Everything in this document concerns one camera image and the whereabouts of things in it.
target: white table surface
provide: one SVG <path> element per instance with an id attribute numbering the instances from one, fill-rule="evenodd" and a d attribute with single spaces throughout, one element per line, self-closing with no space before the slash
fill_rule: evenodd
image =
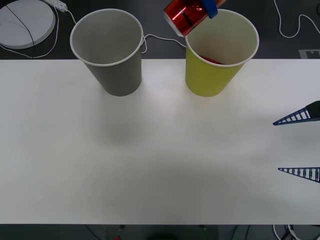
<path id="1" fill-rule="evenodd" d="M 126 97 L 78 60 L 0 61 L 0 224 L 319 224 L 320 60 L 251 60 L 218 96 L 185 60 L 142 61 Z"/>

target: red soda can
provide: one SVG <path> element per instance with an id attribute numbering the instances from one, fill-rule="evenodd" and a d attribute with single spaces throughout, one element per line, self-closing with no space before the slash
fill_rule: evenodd
<path id="1" fill-rule="evenodd" d="M 208 12 L 201 0 L 173 0 L 164 9 L 164 18 L 180 37 L 185 37 L 206 17 Z"/>

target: cup rim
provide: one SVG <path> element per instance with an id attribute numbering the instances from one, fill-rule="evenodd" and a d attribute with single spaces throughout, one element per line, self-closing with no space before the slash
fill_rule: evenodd
<path id="1" fill-rule="evenodd" d="M 229 13 L 232 13 L 234 15 L 237 15 L 239 17 L 241 17 L 242 19 L 244 19 L 253 29 L 254 33 L 255 33 L 255 37 L 256 37 L 256 46 L 255 46 L 255 50 L 253 51 L 253 53 L 251 54 L 250 57 L 248 57 L 246 60 L 243 60 L 241 62 L 238 62 L 238 63 L 235 63 L 235 64 L 229 64 L 229 65 L 222 65 L 222 64 L 217 64 L 217 63 L 213 63 L 213 62 L 210 62 L 210 61 L 207 61 L 205 59 L 203 59 L 201 56 L 199 56 L 194 50 L 193 48 L 190 46 L 189 44 L 189 41 L 188 41 L 188 35 L 185 37 L 185 42 L 186 42 L 186 45 L 187 47 L 190 49 L 190 51 L 199 59 L 201 60 L 202 62 L 206 63 L 206 64 L 209 64 L 209 65 L 212 65 L 212 66 L 215 66 L 215 67 L 219 67 L 219 68 L 233 68 L 233 67 L 237 67 L 237 66 L 240 66 L 240 65 L 243 65 L 245 64 L 246 62 L 248 62 L 250 59 L 252 59 L 254 57 L 254 55 L 256 55 L 257 51 L 258 51 L 258 48 L 259 48 L 259 44 L 260 44 L 260 40 L 259 40 L 259 34 L 258 34 L 258 31 L 257 29 L 255 28 L 255 26 L 252 24 L 251 21 L 249 21 L 245 16 L 235 12 L 235 11 L 231 11 L 231 10 L 226 10 L 226 9 L 218 9 L 218 14 L 219 12 L 229 12 Z"/>
<path id="2" fill-rule="evenodd" d="M 82 22 L 84 21 L 87 17 L 91 16 L 91 15 L 94 15 L 96 13 L 99 13 L 99 12 L 108 12 L 108 11 L 114 11 L 114 12 L 121 12 L 121 13 L 124 13 L 124 14 L 127 14 L 128 16 L 130 16 L 133 20 L 136 21 L 136 23 L 138 23 L 138 26 L 140 27 L 140 30 L 141 30 L 141 38 L 140 38 L 140 42 L 137 46 L 137 48 L 129 55 L 127 56 L 126 58 L 120 60 L 120 61 L 116 61 L 116 62 L 113 62 L 113 63 L 104 63 L 104 64 L 100 64 L 100 63 L 93 63 L 93 62 L 89 62 L 85 59 L 83 59 L 82 57 L 80 57 L 77 52 L 75 51 L 74 49 L 74 45 L 73 45 L 73 42 L 72 42 L 72 39 L 73 39 L 73 36 L 74 36 L 74 33 L 75 33 L 75 29 L 77 28 L 77 26 Z M 115 66 L 115 65 L 119 65 L 127 60 L 129 60 L 133 55 L 135 55 L 137 53 L 137 51 L 141 48 L 141 45 L 143 43 L 143 40 L 144 40 L 144 30 L 142 28 L 142 25 L 141 23 L 139 22 L 139 20 L 134 16 L 132 15 L 131 13 L 127 12 L 127 11 L 124 11 L 124 10 L 120 10 L 120 9 L 116 9 L 116 8 L 106 8 L 106 9 L 100 9 L 100 10 L 97 10 L 97 11 L 93 11 L 87 15 L 85 15 L 83 18 L 81 18 L 77 23 L 76 25 L 73 27 L 72 29 L 72 32 L 71 32 L 71 35 L 70 35 L 70 46 L 71 46 L 71 50 L 73 52 L 73 54 L 79 59 L 81 60 L 82 62 L 84 62 L 85 64 L 88 64 L 88 65 L 91 65 L 91 66 L 95 66 L 95 67 L 111 67 L 111 66 Z"/>

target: white cable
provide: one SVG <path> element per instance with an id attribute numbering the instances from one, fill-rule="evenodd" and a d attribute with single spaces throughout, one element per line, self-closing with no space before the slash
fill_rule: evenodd
<path id="1" fill-rule="evenodd" d="M 146 36 L 144 36 L 144 39 L 143 39 L 143 42 L 142 42 L 142 45 L 141 47 L 145 44 L 145 50 L 142 52 L 142 54 L 145 54 L 147 51 L 148 51 L 148 46 L 147 46 L 147 37 L 154 37 L 154 38 L 157 38 L 157 39 L 161 39 L 161 40 L 165 40 L 165 41 L 174 41 L 176 42 L 177 44 L 179 44 L 180 46 L 186 48 L 187 46 L 183 45 L 181 42 L 175 40 L 175 39 L 171 39 L 171 38 L 163 38 L 163 37 L 159 37 L 159 36 L 156 36 L 156 35 L 153 35 L 153 34 L 148 34 Z"/>
<path id="2" fill-rule="evenodd" d="M 66 9 L 65 11 L 68 12 L 68 13 L 70 13 L 70 15 L 71 15 L 71 17 L 72 17 L 72 20 L 74 21 L 74 24 L 77 24 L 74 15 L 73 15 L 68 9 Z"/>
<path id="3" fill-rule="evenodd" d="M 58 15 L 58 11 L 56 9 L 55 6 L 53 6 L 54 10 L 55 10 L 55 13 L 56 13 L 56 16 L 57 16 L 57 26 L 56 26 L 56 35 L 55 35 L 55 41 L 54 41 L 54 45 L 53 47 L 50 49 L 50 51 L 48 51 L 45 55 L 41 55 L 41 56 L 35 56 L 35 57 L 32 57 L 32 56 L 28 56 L 28 55 L 25 55 L 25 54 L 22 54 L 20 52 L 17 52 L 17 51 L 13 51 L 11 49 L 8 49 L 2 45 L 0 45 L 1 48 L 3 48 L 4 50 L 7 50 L 9 52 L 12 52 L 12 53 L 15 53 L 15 54 L 19 54 L 19 55 L 22 55 L 22 56 L 25 56 L 29 59 L 39 59 L 39 58 L 42 58 L 42 57 L 45 57 L 47 56 L 49 53 L 51 53 L 51 51 L 55 48 L 56 46 L 56 43 L 57 43 L 57 39 L 58 39 L 58 31 L 59 31 L 59 15 Z"/>
<path id="4" fill-rule="evenodd" d="M 301 240 L 300 238 L 297 237 L 297 235 L 295 234 L 295 232 L 291 229 L 290 225 L 287 225 L 289 232 L 291 233 L 291 235 L 296 239 L 296 240 Z"/>
<path id="5" fill-rule="evenodd" d="M 59 31 L 59 15 L 58 15 L 58 12 L 57 12 L 57 9 L 55 6 L 53 6 L 54 10 L 55 10 L 55 13 L 56 13 L 56 16 L 57 16 L 57 24 L 56 24 L 56 34 L 55 34 L 55 41 L 54 41 L 54 45 L 53 47 L 50 49 L 50 51 L 48 51 L 45 55 L 42 55 L 42 56 L 36 56 L 34 57 L 34 59 L 39 59 L 39 58 L 42 58 L 42 57 L 45 57 L 47 56 L 49 53 L 51 53 L 51 51 L 55 48 L 56 46 L 56 43 L 57 43 L 57 39 L 58 39 L 58 31 Z"/>
<path id="6" fill-rule="evenodd" d="M 278 240 L 281 240 L 281 238 L 278 236 L 278 234 L 277 234 L 277 232 L 276 232 L 276 226 L 273 225 L 272 228 L 273 228 L 273 232 L 274 232 L 274 235 L 276 236 L 276 238 L 277 238 Z"/>
<path id="7" fill-rule="evenodd" d="M 298 25 L 298 30 L 297 30 L 296 34 L 293 35 L 293 36 L 286 36 L 286 35 L 284 35 L 284 34 L 281 32 L 281 15 L 280 15 L 280 12 L 279 12 L 279 9 L 278 9 L 276 0 L 273 0 L 273 1 L 274 1 L 274 5 L 275 5 L 275 8 L 276 8 L 276 11 L 278 12 L 278 15 L 279 15 L 279 32 L 280 32 L 280 34 L 281 34 L 283 37 L 285 37 L 285 38 L 287 38 L 287 39 L 292 39 L 292 38 L 294 38 L 295 36 L 298 35 L 298 33 L 299 33 L 299 31 L 300 31 L 301 17 L 305 17 L 305 18 L 309 19 L 309 20 L 313 23 L 315 29 L 316 29 L 316 30 L 318 31 L 318 33 L 320 34 L 320 31 L 319 31 L 319 29 L 317 28 L 315 22 L 312 21 L 312 19 L 311 19 L 310 17 L 308 17 L 308 16 L 306 16 L 306 15 L 304 15 L 304 14 L 300 14 L 300 15 L 299 15 L 299 25 Z"/>

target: red object inside cup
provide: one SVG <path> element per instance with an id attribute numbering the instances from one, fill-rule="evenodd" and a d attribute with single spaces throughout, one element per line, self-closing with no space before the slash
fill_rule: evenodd
<path id="1" fill-rule="evenodd" d="M 207 61 L 210 62 L 210 63 L 224 65 L 223 63 L 218 62 L 218 61 L 216 61 L 216 60 L 213 60 L 213 59 L 211 59 L 211 58 L 209 58 L 209 57 L 205 57 L 205 56 L 200 56 L 200 57 L 203 58 L 204 60 L 207 60 Z"/>
<path id="2" fill-rule="evenodd" d="M 183 36 L 208 16 L 201 0 L 173 0 L 164 12 Z"/>

